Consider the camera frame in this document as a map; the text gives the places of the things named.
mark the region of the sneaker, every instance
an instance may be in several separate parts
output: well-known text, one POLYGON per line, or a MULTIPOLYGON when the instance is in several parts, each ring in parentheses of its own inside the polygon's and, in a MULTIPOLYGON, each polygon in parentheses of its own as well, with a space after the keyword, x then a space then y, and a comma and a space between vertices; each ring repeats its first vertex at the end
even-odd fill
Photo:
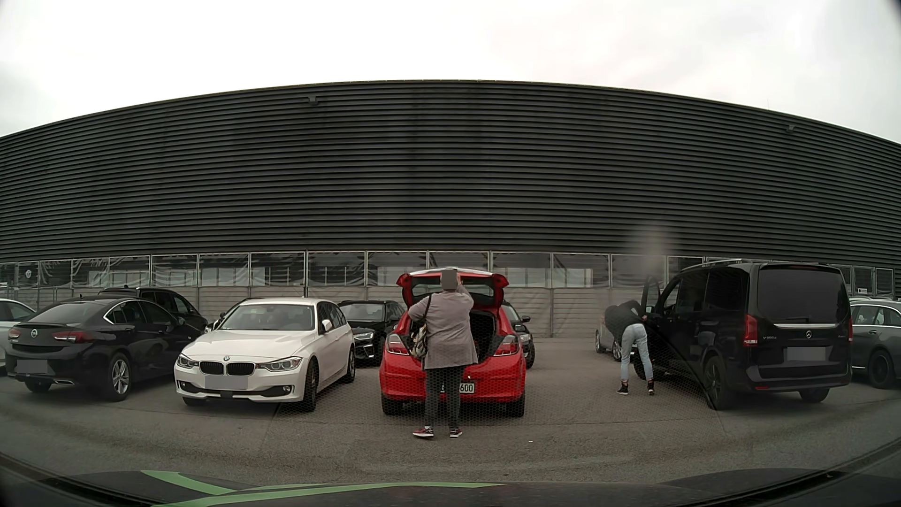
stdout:
POLYGON ((432 431, 431 426, 426 426, 422 429, 418 429, 418 430, 414 431, 413 434, 419 438, 431 438, 431 437, 435 436, 435 432, 432 431))

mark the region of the car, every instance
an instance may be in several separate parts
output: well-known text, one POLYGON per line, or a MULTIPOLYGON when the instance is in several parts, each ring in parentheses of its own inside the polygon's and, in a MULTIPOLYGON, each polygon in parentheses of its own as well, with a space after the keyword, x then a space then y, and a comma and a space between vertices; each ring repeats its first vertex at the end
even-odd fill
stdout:
POLYGON ((532 365, 535 364, 535 343, 532 340, 532 332, 525 326, 532 321, 532 318, 525 315, 520 316, 513 305, 507 301, 501 304, 501 308, 504 309, 510 325, 513 326, 514 331, 519 335, 519 341, 523 346, 523 355, 525 356, 525 368, 532 368, 532 365))
POLYGON ((356 377, 353 333, 329 300, 245 300, 185 347, 174 372, 188 406, 215 398, 294 402, 313 411, 318 392, 356 377))
POLYGON ((130 288, 128 285, 125 285, 100 290, 100 295, 129 296, 153 301, 174 317, 183 318, 189 326, 195 327, 200 331, 206 329, 209 324, 204 316, 200 315, 200 312, 194 308, 194 305, 188 302, 184 296, 171 289, 163 289, 161 287, 130 288))
MULTIPOLYGON (((402 274, 397 285, 409 309, 429 294, 441 290, 441 271, 429 269, 402 274)), ((469 327, 478 352, 478 363, 467 366, 460 385, 462 402, 501 403, 505 413, 522 417, 525 413, 525 356, 520 338, 501 310, 504 275, 481 270, 455 268, 473 299, 469 327)), ((388 335, 378 381, 382 411, 399 415, 408 401, 425 401, 425 372, 422 362, 410 355, 411 335, 419 328, 407 312, 388 335)))
POLYGON ((868 300, 851 304, 854 341, 851 368, 879 389, 894 387, 901 364, 901 302, 868 300))
POLYGON ((31 392, 84 385, 122 401, 134 383, 170 375, 199 335, 153 301, 116 294, 63 300, 9 330, 7 375, 31 392))
POLYGON ((391 300, 345 300, 338 308, 353 327, 357 359, 380 363, 387 333, 404 315, 404 307, 391 300))
MULTIPOLYGON (((0 298, 0 337, 6 338, 6 333, 10 327, 26 320, 34 315, 34 310, 24 303, 16 300, 8 300, 0 298)), ((0 346, 0 374, 6 370, 6 353, 4 348, 0 346)))
MULTIPOLYGON (((641 303, 654 376, 699 380, 712 409, 732 407, 737 392, 799 392, 816 403, 851 381, 851 306, 838 268, 731 259, 659 286, 649 278, 641 303)), ((633 366, 644 378, 637 356, 633 366)))

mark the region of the parking lot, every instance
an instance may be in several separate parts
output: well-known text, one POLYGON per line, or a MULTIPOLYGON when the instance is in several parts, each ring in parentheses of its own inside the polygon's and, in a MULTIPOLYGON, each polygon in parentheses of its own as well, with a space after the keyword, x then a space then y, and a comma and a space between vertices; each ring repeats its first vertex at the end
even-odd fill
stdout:
POLYGON ((136 386, 120 403, 56 386, 36 395, 0 379, 4 451, 60 473, 173 470, 253 484, 382 481, 625 481, 656 483, 757 467, 818 468, 901 437, 901 391, 861 380, 819 404, 796 393, 709 410, 697 387, 633 377, 591 338, 536 340, 525 416, 464 406, 464 436, 414 438, 421 407, 399 417, 379 405, 378 369, 330 387, 315 412, 211 401, 190 408, 170 379, 136 386))

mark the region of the car window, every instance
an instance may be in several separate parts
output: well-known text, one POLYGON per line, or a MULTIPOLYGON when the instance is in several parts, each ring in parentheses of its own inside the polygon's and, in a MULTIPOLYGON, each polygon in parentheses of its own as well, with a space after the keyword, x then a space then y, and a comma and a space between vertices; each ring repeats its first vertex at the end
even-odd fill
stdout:
POLYGON ((172 318, 169 313, 161 308, 159 305, 155 305, 149 301, 142 301, 141 307, 144 309, 144 314, 147 316, 147 320, 152 322, 153 324, 163 324, 166 326, 175 326, 175 319, 172 318))
POLYGON ((685 314, 701 311, 706 286, 707 272, 686 273, 679 286, 675 313, 685 314))

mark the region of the rear windshield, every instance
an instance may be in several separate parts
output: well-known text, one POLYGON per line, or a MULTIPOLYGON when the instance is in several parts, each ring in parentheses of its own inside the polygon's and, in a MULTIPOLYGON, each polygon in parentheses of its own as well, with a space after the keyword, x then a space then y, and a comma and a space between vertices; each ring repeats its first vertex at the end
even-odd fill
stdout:
POLYGON ((849 312, 842 274, 816 268, 760 269, 757 306, 781 324, 836 324, 849 312))
POLYGON ((29 318, 28 322, 81 324, 105 306, 105 303, 95 303, 93 301, 62 303, 39 312, 34 317, 29 318))

